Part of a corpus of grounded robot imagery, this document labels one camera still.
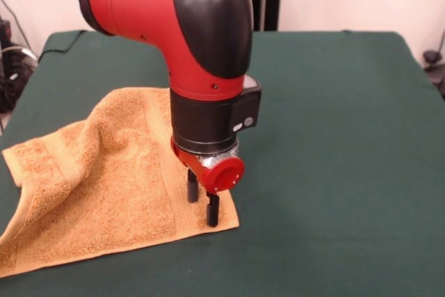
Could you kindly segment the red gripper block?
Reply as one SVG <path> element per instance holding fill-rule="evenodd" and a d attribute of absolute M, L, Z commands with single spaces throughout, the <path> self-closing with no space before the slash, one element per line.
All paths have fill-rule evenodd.
<path fill-rule="evenodd" d="M 227 151 L 210 156 L 186 152 L 170 139 L 170 146 L 178 160 L 188 168 L 187 198 L 190 203 L 199 199 L 199 184 L 207 191 L 207 225 L 218 226 L 220 198 L 217 194 L 235 187 L 243 177 L 245 164 L 238 156 L 239 141 Z"/>

